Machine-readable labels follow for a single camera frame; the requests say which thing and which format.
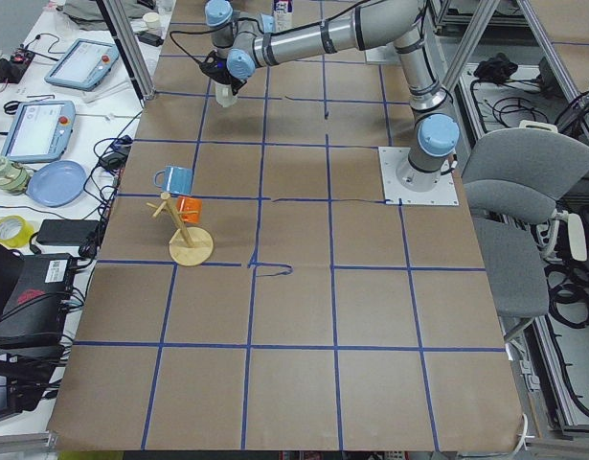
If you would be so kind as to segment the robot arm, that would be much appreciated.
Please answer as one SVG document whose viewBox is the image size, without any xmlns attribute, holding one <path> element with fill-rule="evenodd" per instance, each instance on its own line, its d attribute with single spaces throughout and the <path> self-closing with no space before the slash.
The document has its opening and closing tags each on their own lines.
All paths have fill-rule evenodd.
<svg viewBox="0 0 589 460">
<path fill-rule="evenodd" d="M 455 149 L 460 131 L 426 54 L 420 1 L 360 1 L 332 17 L 280 32 L 267 15 L 237 11 L 228 1 L 209 1 L 204 12 L 214 49 L 199 67 L 231 96 L 262 67 L 394 45 L 415 117 L 416 143 L 408 164 L 418 173 L 437 173 Z"/>
</svg>

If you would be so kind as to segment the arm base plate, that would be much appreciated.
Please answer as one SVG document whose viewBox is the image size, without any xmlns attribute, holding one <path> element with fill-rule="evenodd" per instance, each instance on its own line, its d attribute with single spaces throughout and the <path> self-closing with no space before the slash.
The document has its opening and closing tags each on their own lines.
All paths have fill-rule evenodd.
<svg viewBox="0 0 589 460">
<path fill-rule="evenodd" d="M 409 148 L 379 147 L 384 201 L 403 206 L 458 206 L 447 161 L 436 172 L 419 172 L 409 163 Z"/>
</svg>

